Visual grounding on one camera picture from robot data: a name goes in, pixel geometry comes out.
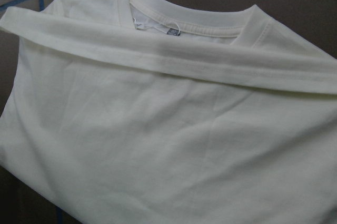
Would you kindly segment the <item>cream long sleeve shirt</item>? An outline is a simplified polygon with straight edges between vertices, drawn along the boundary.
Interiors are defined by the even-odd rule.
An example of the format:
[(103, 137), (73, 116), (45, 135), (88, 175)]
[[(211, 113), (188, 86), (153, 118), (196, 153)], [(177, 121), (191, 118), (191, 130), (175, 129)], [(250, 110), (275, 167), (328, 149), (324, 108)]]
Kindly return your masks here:
[(336, 59), (253, 5), (9, 7), (1, 165), (82, 223), (336, 223)]

